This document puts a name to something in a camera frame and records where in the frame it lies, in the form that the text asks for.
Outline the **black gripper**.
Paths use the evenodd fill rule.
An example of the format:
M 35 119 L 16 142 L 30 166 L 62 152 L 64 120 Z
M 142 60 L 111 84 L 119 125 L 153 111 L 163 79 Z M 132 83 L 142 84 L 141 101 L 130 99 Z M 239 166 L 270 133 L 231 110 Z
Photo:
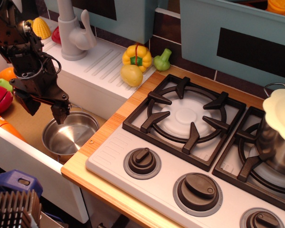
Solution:
M 36 70 L 17 73 L 16 78 L 10 80 L 16 100 L 31 115 L 39 110 L 41 102 L 52 105 L 51 111 L 58 125 L 64 123 L 69 116 L 69 97 L 57 84 L 58 73 L 55 69 L 54 58 L 45 58 L 38 61 Z

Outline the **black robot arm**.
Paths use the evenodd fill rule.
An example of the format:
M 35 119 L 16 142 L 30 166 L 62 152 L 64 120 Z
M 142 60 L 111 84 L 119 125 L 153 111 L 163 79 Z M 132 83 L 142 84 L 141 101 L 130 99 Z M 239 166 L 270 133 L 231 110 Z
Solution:
M 57 124 L 70 114 L 69 96 L 57 85 L 55 58 L 43 52 L 41 37 L 26 22 L 17 5 L 0 0 L 0 54 L 14 67 L 15 79 L 9 81 L 20 104 L 31 115 L 41 103 L 51 107 Z

